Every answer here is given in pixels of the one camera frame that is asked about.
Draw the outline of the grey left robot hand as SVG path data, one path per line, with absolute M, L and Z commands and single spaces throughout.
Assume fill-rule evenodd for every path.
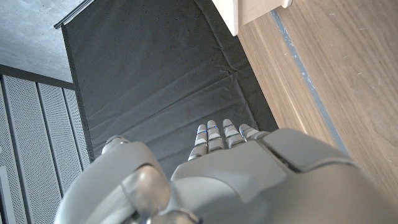
M 167 177 L 142 142 L 111 137 L 56 223 L 396 223 L 397 206 L 350 156 L 300 131 L 228 119 L 198 127 Z

